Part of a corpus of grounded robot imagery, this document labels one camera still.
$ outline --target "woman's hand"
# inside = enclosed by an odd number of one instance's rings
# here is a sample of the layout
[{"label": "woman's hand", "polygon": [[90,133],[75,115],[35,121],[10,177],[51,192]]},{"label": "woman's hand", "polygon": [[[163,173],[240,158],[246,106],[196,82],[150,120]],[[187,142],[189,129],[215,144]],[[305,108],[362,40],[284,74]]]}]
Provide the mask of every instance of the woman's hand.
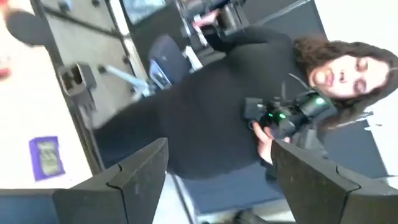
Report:
[{"label": "woman's hand", "polygon": [[[266,162],[272,164],[271,145],[274,137],[271,134],[271,129],[268,127],[262,129],[259,123],[253,123],[253,131],[259,139],[257,150],[260,157]],[[284,141],[290,142],[290,138],[286,137]]]}]

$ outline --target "window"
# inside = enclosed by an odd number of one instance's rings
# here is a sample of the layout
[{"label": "window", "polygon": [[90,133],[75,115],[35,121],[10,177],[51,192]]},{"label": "window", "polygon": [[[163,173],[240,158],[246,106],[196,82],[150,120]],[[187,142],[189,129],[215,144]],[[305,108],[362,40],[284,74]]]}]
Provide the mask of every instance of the window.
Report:
[{"label": "window", "polygon": [[132,24],[137,24],[166,5],[165,0],[123,0],[124,8]]}]

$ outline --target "long dark hair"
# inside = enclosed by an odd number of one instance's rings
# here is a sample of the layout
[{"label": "long dark hair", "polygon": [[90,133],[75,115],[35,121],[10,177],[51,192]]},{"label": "long dark hair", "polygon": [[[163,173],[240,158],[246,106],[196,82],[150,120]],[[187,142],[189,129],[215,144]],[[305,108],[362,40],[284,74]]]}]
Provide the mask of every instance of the long dark hair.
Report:
[{"label": "long dark hair", "polygon": [[339,124],[356,119],[366,107],[385,98],[398,87],[398,57],[386,49],[380,49],[362,42],[347,43],[328,41],[322,38],[302,37],[294,41],[297,63],[301,69],[312,71],[330,60],[350,55],[353,57],[372,57],[386,62],[390,67],[387,82],[367,95],[352,99],[333,100],[339,113],[324,121],[323,128],[334,128]]}]

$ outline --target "chair backrest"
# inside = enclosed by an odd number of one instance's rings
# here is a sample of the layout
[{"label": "chair backrest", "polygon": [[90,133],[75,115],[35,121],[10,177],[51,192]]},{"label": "chair backrest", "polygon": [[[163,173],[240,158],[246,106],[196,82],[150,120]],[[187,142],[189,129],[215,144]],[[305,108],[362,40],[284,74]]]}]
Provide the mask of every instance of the chair backrest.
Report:
[{"label": "chair backrest", "polygon": [[156,39],[149,52],[149,61],[159,66],[172,85],[189,74],[191,69],[190,62],[168,35],[162,35]]}]

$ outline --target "floor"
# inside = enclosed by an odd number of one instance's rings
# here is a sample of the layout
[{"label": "floor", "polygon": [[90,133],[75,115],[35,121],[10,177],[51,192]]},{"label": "floor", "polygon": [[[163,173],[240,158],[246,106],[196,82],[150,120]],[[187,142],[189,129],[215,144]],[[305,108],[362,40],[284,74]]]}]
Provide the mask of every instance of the floor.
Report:
[{"label": "floor", "polygon": [[[189,196],[183,191],[184,198],[188,201],[188,209],[193,210]],[[195,224],[204,221],[210,223],[221,223],[229,221],[233,218],[236,211],[227,211],[223,213],[201,215],[194,220]],[[289,211],[286,201],[268,203],[253,208],[253,212],[267,221],[293,221],[293,215]],[[173,178],[166,175],[165,184],[163,186],[162,195],[156,210],[153,224],[178,223],[191,224],[186,216],[182,202],[180,201]]]}]

